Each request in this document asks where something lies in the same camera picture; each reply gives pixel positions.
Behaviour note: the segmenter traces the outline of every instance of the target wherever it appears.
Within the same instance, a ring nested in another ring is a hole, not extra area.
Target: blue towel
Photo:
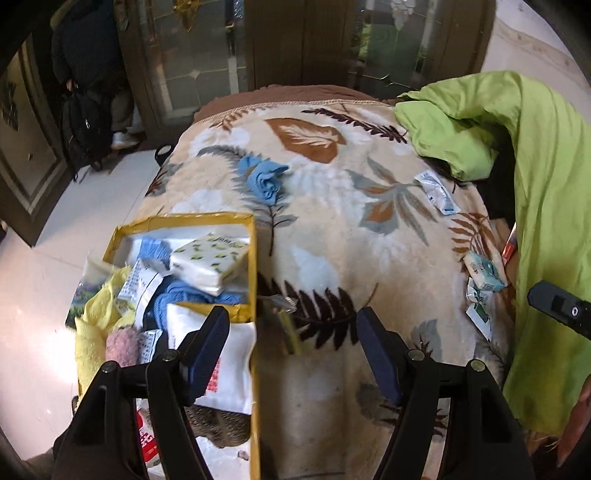
[[[152,300],[150,300],[144,313],[144,325],[153,320],[159,329],[166,330],[166,306],[169,303],[179,303],[181,301],[238,305],[243,303],[244,295],[242,293],[222,292],[215,297],[169,275],[164,278],[156,289]]]
[[[165,240],[146,236],[142,238],[142,243],[139,246],[138,258],[153,258],[155,260],[162,260],[166,268],[168,268],[170,263],[170,253],[170,247]]]
[[[238,163],[238,173],[246,177],[246,185],[256,198],[265,205],[275,205],[281,190],[279,176],[289,167],[261,157],[242,157]]]

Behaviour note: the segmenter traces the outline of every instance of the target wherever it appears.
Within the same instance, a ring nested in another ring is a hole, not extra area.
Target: brown bed sheet
[[[196,112],[193,121],[199,122],[212,115],[256,103],[314,102],[316,100],[333,99],[375,101],[375,98],[365,93],[336,85],[269,85],[254,92],[235,93],[234,95],[216,98]]]

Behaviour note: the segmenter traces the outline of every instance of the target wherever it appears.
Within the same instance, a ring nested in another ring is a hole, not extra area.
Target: white sneaker
[[[111,150],[123,150],[124,148],[131,148],[136,146],[139,140],[129,134],[123,132],[115,132],[113,134],[113,141],[111,142]]]

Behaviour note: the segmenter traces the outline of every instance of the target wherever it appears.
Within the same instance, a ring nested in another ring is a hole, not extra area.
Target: bed
[[[289,166],[275,206],[238,173],[244,155]],[[501,384],[511,289],[489,306],[492,340],[466,316],[473,250],[502,272],[502,239],[476,187],[444,180],[461,208],[442,216],[413,178],[428,165],[386,103],[334,86],[268,87],[217,99],[195,116],[138,217],[252,212],[258,291],[298,299],[301,355],[259,325],[262,468],[271,478],[370,478],[398,410],[380,395],[355,332],[371,306],[389,330],[436,361],[484,361]],[[441,400],[427,479],[437,476],[449,405]]]

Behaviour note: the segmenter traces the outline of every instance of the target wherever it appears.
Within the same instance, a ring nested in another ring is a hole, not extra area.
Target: lime green fabric
[[[416,101],[398,103],[395,114],[417,151],[448,161],[463,180],[490,172],[487,124],[511,135],[520,257],[504,394],[524,427],[560,434],[591,373],[591,342],[529,307],[527,292],[545,279],[591,300],[591,128],[558,93],[515,72],[444,80],[403,96]]]

